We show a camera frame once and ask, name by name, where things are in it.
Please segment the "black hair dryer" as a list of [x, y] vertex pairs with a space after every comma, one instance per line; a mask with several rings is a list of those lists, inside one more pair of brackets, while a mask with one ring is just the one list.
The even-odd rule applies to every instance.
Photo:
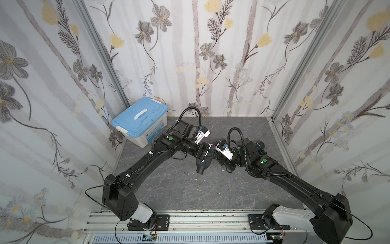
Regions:
[[224, 139], [216, 142], [208, 143], [202, 142], [199, 146], [199, 150], [196, 155], [196, 172], [203, 174], [204, 171], [211, 165], [212, 160], [217, 160], [221, 165], [226, 162], [226, 157], [222, 154], [221, 150], [226, 143]]

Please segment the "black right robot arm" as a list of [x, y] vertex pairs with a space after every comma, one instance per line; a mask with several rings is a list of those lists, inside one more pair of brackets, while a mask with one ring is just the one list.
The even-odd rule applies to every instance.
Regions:
[[314, 214], [309, 218], [309, 226], [325, 243], [343, 241], [353, 224], [345, 196], [332, 195], [292, 174], [267, 155], [262, 141], [253, 142], [242, 137], [235, 145], [231, 147], [229, 141], [222, 141], [217, 148], [233, 165], [245, 167], [251, 177], [279, 186], [307, 206]]

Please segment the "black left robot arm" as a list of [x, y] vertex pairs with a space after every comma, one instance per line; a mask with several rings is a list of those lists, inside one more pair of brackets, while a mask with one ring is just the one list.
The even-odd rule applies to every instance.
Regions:
[[151, 150], [132, 167], [117, 176], [110, 174], [104, 179], [102, 204], [121, 221], [132, 219], [143, 229], [156, 228], [155, 210], [139, 202], [135, 193], [143, 182], [176, 152], [181, 151], [193, 156], [198, 174], [203, 174], [210, 166], [215, 150], [211, 145], [202, 142], [210, 132], [202, 126], [202, 116], [198, 108], [188, 107], [182, 115], [189, 110], [195, 110], [198, 114], [198, 125], [195, 130], [193, 125], [179, 118], [173, 126], [153, 141]]

